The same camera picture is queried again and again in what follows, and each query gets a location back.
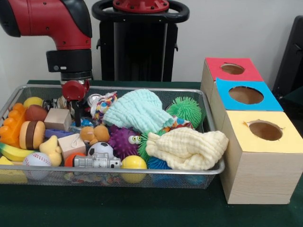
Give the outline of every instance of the light blue cloth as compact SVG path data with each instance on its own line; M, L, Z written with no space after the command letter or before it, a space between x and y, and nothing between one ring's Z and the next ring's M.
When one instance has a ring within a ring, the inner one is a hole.
M172 126L173 117L162 110L162 102L153 92L139 89L128 92L106 111L103 121L119 128L131 128L143 132L157 133Z

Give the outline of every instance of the yellow tennis ball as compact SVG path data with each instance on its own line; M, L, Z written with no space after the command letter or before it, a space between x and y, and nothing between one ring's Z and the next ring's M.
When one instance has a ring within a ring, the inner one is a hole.
M127 156L122 161L123 169L147 169L146 162L143 158L137 155ZM141 182L146 174L121 174L122 178L128 183Z

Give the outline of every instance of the stacked boxes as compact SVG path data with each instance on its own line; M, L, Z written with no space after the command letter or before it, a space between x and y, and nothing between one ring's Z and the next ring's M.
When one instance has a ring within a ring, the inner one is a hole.
M201 89L230 140L220 176L227 202L289 203L303 170L303 139L251 60L207 58Z

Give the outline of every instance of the circular hole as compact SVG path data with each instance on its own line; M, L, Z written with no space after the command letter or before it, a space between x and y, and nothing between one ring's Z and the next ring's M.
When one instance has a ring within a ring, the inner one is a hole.
M230 63L226 63L224 65L221 65L221 69L224 72L227 72L227 73L232 74L232 75L240 75L240 74L244 73L244 70L245 70L240 65L230 64Z
M264 96L251 87L238 86L229 90L229 95L236 101L244 104L257 104L263 101Z
M249 125L250 131L264 140L275 141L282 137L281 129L271 123L266 121L257 121Z

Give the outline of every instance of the wire basket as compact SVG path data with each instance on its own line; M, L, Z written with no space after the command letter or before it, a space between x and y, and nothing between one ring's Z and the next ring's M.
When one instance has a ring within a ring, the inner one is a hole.
M139 89L135 87L94 87L91 86L87 96L95 93L105 94L117 91L118 97ZM204 122L198 131L214 131L214 122L206 95L194 89L148 88L162 101L166 109L177 97L190 97L196 100L206 111ZM37 96L42 99L58 98L62 95L61 86L57 85L25 85L17 88L0 111L0 125L7 118L9 110L15 103L23 103L27 98ZM215 175L225 168L223 159L210 170L156 170L156 169L109 169L109 168L75 168L75 167L44 167L44 166L6 166L0 165L0 183L31 184L31 185L79 185L79 186L113 186L142 188L201 188L205 189ZM20 179L20 173L46 175L41 180Z

